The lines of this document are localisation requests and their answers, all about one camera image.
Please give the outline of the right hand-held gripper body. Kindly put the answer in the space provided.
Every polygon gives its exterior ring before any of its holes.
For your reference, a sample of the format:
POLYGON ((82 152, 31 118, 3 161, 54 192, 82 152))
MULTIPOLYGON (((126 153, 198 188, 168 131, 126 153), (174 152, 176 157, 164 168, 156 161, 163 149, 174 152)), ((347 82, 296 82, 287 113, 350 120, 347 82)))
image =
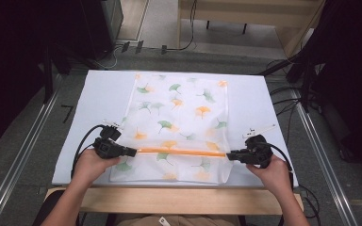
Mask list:
POLYGON ((272 124, 258 129, 250 129, 244 136, 246 148, 242 152, 242 163, 258 165, 262 169, 270 164, 273 152, 263 133, 274 128, 275 125, 272 124))

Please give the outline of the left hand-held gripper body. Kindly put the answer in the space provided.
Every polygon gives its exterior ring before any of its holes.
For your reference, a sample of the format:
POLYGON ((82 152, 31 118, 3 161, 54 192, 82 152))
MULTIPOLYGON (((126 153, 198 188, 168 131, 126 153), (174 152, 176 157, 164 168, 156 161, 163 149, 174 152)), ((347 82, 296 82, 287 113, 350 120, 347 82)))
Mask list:
POLYGON ((102 131, 92 146, 96 153, 103 159, 116 158, 122 154, 120 146, 116 143, 121 132, 118 130, 119 125, 113 121, 103 120, 100 125, 102 131))

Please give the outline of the leaf print mesh zipper bag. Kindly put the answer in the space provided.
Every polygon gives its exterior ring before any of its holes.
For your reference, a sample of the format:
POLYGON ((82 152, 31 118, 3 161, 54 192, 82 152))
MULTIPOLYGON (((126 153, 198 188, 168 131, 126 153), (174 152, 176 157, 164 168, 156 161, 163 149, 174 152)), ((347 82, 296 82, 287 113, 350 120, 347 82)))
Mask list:
POLYGON ((110 180, 225 183, 233 167, 227 88, 224 80, 137 73, 118 143, 138 152, 124 156, 110 180))

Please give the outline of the person's left hand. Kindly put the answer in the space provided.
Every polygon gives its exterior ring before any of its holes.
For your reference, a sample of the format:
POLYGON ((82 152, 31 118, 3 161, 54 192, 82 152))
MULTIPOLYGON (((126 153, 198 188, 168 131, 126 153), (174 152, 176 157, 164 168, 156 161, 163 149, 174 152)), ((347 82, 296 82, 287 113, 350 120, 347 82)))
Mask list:
POLYGON ((78 158, 70 186, 88 188, 107 168, 115 166, 119 162, 119 157, 103 159, 94 150, 87 149, 78 158))

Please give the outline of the person's right hand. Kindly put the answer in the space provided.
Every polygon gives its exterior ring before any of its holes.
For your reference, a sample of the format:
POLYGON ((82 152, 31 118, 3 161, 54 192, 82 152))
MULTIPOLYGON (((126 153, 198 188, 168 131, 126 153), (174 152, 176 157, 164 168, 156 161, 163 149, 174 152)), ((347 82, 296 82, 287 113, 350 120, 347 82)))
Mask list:
POLYGON ((265 169, 250 164, 247 164, 246 168, 257 176, 275 197, 285 198, 293 194, 287 163, 276 155, 271 157, 271 162, 265 169))

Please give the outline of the white table board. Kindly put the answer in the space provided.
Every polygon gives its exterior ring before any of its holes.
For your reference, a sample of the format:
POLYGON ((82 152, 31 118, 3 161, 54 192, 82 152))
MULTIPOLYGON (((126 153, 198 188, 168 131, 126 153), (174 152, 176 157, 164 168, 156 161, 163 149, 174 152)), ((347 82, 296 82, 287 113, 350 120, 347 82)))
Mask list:
MULTIPOLYGON (((89 129, 103 120, 120 121, 125 113, 125 104, 131 95, 131 85, 136 74, 136 71, 88 71, 69 134, 56 163, 52 179, 54 185, 70 183, 76 148, 80 143, 93 141, 99 135, 94 131, 89 137, 84 137, 89 129)), ((267 84, 262 76, 217 73, 192 73, 191 76, 228 82, 231 121, 227 135, 233 149, 242 148, 243 136, 250 129, 274 124, 274 129, 263 133, 264 138, 277 147, 275 155, 280 158, 289 156, 267 84)))

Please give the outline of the wooden table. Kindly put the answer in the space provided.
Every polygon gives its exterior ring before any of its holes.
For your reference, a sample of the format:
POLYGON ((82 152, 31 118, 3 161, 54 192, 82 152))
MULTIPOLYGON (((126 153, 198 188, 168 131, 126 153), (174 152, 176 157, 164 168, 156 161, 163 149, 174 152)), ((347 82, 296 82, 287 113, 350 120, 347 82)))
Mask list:
POLYGON ((182 215, 280 215, 270 191, 256 188, 126 187, 90 188, 83 212, 182 215))

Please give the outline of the black metal stand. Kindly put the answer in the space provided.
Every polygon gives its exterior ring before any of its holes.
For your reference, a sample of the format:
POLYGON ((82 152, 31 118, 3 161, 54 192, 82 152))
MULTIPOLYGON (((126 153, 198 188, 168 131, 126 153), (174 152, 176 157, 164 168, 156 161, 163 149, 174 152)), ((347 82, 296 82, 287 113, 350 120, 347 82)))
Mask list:
POLYGON ((54 92, 53 67, 56 67, 59 73, 68 74, 71 70, 67 60, 67 49, 55 42, 47 43, 43 49, 42 63, 44 75, 43 102, 47 104, 54 92))
POLYGON ((286 68, 287 66, 291 66, 286 75, 286 79, 290 84, 296 83, 300 78, 303 78, 300 89, 300 103, 304 108, 304 111, 308 112, 310 86, 312 84, 312 79, 316 75, 315 64, 309 56, 296 54, 290 58, 282 59, 279 63, 276 63, 274 66, 257 73, 257 75, 268 76, 286 68))

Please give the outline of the black cabinet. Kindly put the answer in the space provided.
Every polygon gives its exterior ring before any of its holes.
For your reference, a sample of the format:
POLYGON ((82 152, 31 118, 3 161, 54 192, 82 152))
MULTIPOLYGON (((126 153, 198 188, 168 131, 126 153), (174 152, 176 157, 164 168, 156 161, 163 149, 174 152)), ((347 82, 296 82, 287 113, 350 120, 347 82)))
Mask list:
POLYGON ((113 50, 123 22, 120 0, 80 0, 86 27, 87 56, 98 59, 113 50))

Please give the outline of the light wooden bench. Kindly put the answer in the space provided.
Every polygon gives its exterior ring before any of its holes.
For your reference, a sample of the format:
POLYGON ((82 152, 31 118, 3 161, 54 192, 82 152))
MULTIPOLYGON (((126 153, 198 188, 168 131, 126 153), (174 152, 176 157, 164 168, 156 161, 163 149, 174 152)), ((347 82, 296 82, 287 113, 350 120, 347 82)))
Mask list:
POLYGON ((292 57, 308 30, 315 28, 325 0, 197 0, 196 20, 275 27, 287 57, 292 57))

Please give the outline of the aluminium floor rail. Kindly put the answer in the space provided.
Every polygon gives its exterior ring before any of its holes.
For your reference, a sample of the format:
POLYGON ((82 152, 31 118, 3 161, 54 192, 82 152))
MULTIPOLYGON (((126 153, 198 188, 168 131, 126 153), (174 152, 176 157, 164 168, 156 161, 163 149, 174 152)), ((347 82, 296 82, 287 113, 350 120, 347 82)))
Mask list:
POLYGON ((58 93, 59 89, 56 89, 52 96, 48 99, 47 103, 42 105, 41 110, 28 131, 19 152, 8 169, 8 173, 6 174, 3 182, 0 184, 0 215, 19 180, 25 164, 32 153, 34 145, 40 136, 41 130, 45 125, 54 104, 56 103, 58 93))
POLYGON ((290 117, 288 146, 299 186, 317 208, 319 226, 358 226, 349 199, 337 178, 309 113, 300 102, 290 117))

